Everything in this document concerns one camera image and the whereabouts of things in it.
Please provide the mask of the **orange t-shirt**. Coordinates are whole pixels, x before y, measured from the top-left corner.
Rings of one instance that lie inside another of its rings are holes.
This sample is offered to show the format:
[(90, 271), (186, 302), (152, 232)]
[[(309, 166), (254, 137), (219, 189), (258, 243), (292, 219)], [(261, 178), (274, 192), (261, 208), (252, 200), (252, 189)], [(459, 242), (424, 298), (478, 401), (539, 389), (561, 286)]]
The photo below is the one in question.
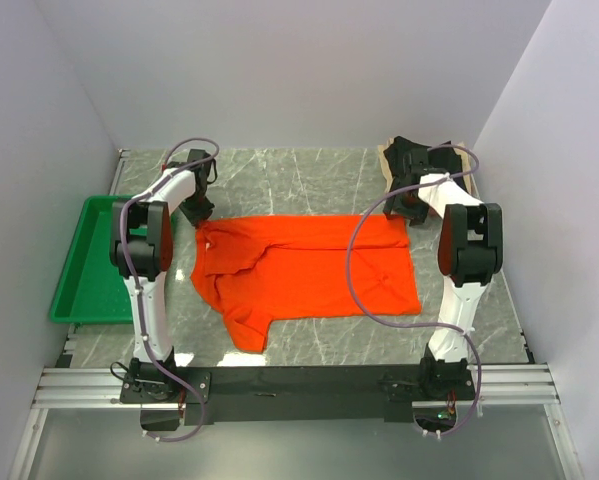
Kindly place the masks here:
[(191, 281), (236, 348), (261, 353), (278, 320), (421, 311), (405, 223), (356, 215), (202, 223)]

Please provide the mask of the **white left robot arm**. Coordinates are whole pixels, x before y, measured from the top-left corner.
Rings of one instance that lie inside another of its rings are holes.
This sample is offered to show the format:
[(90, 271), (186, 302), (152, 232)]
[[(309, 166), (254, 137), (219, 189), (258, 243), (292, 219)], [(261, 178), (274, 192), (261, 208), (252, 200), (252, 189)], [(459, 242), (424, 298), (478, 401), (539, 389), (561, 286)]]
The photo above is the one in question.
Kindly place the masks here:
[(184, 162), (167, 158), (161, 174), (141, 193), (113, 203), (109, 256), (127, 289), (134, 329), (126, 382), (158, 402), (172, 399), (182, 385), (166, 325), (171, 216), (181, 210), (193, 226), (207, 220), (214, 204), (206, 191), (216, 178), (215, 156), (192, 149)]

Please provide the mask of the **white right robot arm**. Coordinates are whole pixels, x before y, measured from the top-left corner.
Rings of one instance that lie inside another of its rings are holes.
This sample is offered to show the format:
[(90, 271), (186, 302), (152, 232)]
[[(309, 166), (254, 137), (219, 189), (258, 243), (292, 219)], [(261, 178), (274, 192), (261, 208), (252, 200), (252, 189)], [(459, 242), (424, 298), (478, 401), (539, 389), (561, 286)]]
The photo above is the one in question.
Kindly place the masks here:
[(470, 381), (467, 372), (470, 331), (479, 301), (503, 263), (503, 214), (496, 203), (472, 195), (458, 175), (463, 162), (446, 144), (434, 148), (401, 137), (383, 151), (390, 192), (413, 189), (385, 202), (386, 215), (397, 214), (412, 226), (430, 212), (442, 219), (437, 264), (443, 276), (438, 326), (420, 361), (418, 387), (439, 399)]

